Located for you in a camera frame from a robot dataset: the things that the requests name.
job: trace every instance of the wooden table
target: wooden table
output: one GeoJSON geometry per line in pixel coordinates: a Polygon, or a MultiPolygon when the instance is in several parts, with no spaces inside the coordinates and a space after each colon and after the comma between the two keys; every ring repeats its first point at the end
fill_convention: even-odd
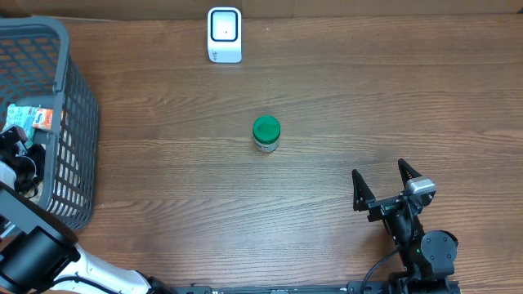
{"type": "Polygon", "coordinates": [[[179,286],[361,280],[393,245],[352,211],[351,170],[390,197],[405,158],[437,184],[420,219],[458,237],[463,293],[521,293],[523,17],[245,20],[239,65],[208,60],[203,20],[67,28],[101,106],[88,251],[179,286]]]}

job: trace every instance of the snack package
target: snack package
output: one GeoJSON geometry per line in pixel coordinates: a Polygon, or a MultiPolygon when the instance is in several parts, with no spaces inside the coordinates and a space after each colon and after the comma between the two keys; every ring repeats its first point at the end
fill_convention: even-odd
{"type": "Polygon", "coordinates": [[[38,109],[33,120],[33,127],[40,130],[51,130],[52,125],[52,109],[38,109]]]}
{"type": "Polygon", "coordinates": [[[34,129],[32,122],[37,112],[38,107],[9,105],[7,107],[6,124],[3,129],[6,130],[13,125],[22,127],[28,138],[25,147],[29,148],[33,145],[34,129]]]}

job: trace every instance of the white device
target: white device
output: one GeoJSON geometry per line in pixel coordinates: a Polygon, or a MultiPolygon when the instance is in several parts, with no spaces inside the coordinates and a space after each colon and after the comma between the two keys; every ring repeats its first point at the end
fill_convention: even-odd
{"type": "MultiPolygon", "coordinates": [[[[119,294],[146,294],[150,292],[147,280],[135,270],[120,269],[85,252],[78,244],[76,249],[80,259],[69,263],[55,278],[79,277],[119,294]]],[[[87,283],[77,283],[74,280],[58,283],[51,290],[65,290],[81,294],[106,294],[107,292],[87,283]]]]}
{"type": "Polygon", "coordinates": [[[242,14],[234,7],[214,7],[207,14],[207,49],[216,63],[242,60],[242,14]]]}

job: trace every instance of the gray plastic basket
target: gray plastic basket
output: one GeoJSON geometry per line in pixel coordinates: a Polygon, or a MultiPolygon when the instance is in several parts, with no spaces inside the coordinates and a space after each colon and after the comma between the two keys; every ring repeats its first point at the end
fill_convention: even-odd
{"type": "Polygon", "coordinates": [[[71,229],[82,228],[92,215],[99,110],[60,22],[0,20],[0,127],[11,103],[53,109],[51,130],[34,134],[34,143],[46,146],[38,205],[71,229]]]}

